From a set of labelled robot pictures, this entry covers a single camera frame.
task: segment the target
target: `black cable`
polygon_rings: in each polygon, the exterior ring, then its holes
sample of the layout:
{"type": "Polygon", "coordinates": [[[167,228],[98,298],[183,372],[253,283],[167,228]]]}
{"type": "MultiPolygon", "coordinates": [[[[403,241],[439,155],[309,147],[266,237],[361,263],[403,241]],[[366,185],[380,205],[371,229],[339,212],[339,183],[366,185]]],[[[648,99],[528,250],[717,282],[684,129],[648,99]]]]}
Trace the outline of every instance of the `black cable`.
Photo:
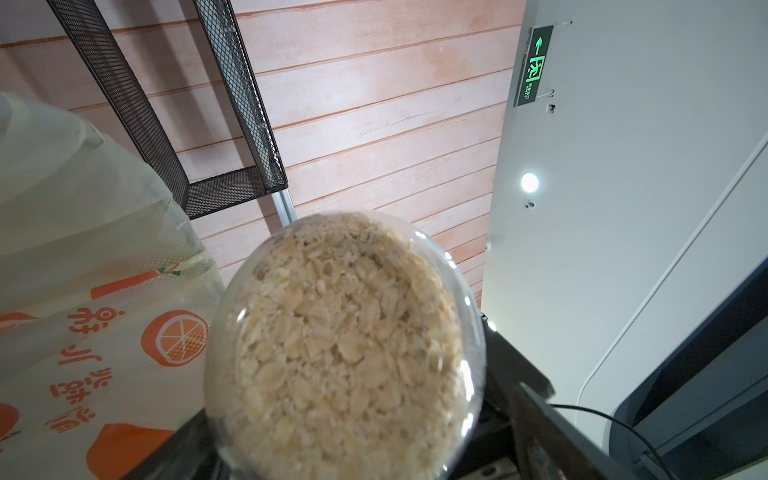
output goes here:
{"type": "Polygon", "coordinates": [[[667,477],[669,477],[670,480],[675,480],[675,477],[672,475],[672,471],[667,467],[667,464],[664,463],[664,460],[661,459],[661,455],[659,455],[659,452],[656,451],[656,449],[650,444],[649,441],[647,441],[645,439],[645,437],[640,435],[640,433],[637,430],[635,430],[634,428],[632,428],[628,424],[622,422],[621,420],[615,419],[614,417],[608,415],[607,413],[600,412],[599,410],[588,409],[587,407],[581,407],[581,406],[576,406],[576,405],[562,405],[562,404],[557,404],[557,403],[550,404],[550,407],[552,407],[553,409],[579,410],[580,412],[586,412],[586,413],[591,413],[593,415],[599,415],[599,416],[603,417],[606,420],[611,420],[613,423],[616,423],[618,425],[623,426],[624,428],[626,428],[630,432],[634,433],[634,436],[638,437],[645,444],[645,446],[648,447],[648,451],[650,453],[652,453],[653,456],[656,458],[656,462],[664,470],[664,474],[667,477]]]}

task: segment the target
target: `black metal frame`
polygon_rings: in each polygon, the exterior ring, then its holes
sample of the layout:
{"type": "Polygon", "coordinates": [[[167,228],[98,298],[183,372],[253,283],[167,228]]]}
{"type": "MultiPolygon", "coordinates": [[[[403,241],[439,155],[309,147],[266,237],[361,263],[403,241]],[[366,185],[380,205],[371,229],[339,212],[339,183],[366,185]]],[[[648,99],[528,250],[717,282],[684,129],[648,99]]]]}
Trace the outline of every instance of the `black metal frame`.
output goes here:
{"type": "MultiPolygon", "coordinates": [[[[762,454],[764,444],[738,435],[737,425],[761,431],[755,426],[764,417],[744,421],[742,415],[766,405],[767,316],[764,260],[617,408],[615,416],[644,435],[680,477],[720,477],[762,454]],[[706,440],[728,422],[730,444],[745,445],[741,457],[706,440]]],[[[631,434],[612,426],[608,438],[611,456],[623,465],[666,478],[631,434]]]]}
{"type": "Polygon", "coordinates": [[[523,480],[637,480],[524,383],[515,388],[511,407],[523,480]]]}
{"type": "MultiPolygon", "coordinates": [[[[94,0],[47,1],[139,154],[160,175],[174,200],[190,218],[202,217],[288,188],[272,128],[266,118],[229,0],[207,2],[211,5],[215,3],[218,9],[205,11],[200,18],[206,26],[208,22],[209,25],[218,25],[220,31],[234,32],[234,35],[219,37],[217,44],[212,42],[211,45],[255,166],[194,183],[184,172],[147,95],[94,0]],[[238,55],[223,59],[222,52],[226,51],[236,51],[238,55]],[[240,88],[233,96],[232,85],[238,82],[240,88]],[[237,95],[244,95],[247,101],[236,101],[237,95]]],[[[210,41],[208,28],[206,34],[210,41]]]]}

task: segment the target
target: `orange slice print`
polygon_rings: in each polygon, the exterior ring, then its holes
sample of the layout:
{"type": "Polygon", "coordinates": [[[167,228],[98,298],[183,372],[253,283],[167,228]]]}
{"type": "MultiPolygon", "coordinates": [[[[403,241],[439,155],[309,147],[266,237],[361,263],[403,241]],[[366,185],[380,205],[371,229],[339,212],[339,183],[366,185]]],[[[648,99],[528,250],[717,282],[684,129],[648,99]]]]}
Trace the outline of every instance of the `orange slice print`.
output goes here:
{"type": "Polygon", "coordinates": [[[119,480],[173,434],[173,430],[108,423],[85,454],[85,463],[98,480],[119,480]]]}
{"type": "Polygon", "coordinates": [[[208,324],[186,310],[163,313],[144,330],[141,348],[162,366],[183,366],[205,349],[208,324]]]}

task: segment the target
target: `green exit sign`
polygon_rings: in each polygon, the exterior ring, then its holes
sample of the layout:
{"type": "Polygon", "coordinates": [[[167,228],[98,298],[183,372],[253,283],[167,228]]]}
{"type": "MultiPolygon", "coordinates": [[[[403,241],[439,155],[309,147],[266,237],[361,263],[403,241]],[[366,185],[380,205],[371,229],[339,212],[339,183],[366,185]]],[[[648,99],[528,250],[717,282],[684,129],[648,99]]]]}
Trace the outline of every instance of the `green exit sign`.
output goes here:
{"type": "Polygon", "coordinates": [[[528,43],[525,44],[525,55],[520,68],[515,106],[536,101],[538,82],[541,81],[541,73],[544,71],[544,61],[547,59],[553,29],[554,25],[549,25],[528,30],[528,43]]]}

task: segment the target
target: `round light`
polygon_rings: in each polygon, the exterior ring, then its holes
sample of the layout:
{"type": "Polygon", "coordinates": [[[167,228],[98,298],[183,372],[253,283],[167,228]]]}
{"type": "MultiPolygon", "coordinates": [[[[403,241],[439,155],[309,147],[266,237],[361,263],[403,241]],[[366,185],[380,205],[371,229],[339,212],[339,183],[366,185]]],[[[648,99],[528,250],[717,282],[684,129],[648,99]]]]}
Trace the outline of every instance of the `round light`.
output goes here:
{"type": "Polygon", "coordinates": [[[522,185],[523,190],[532,194],[538,189],[538,177],[531,172],[523,174],[523,178],[520,179],[520,185],[522,185]]]}

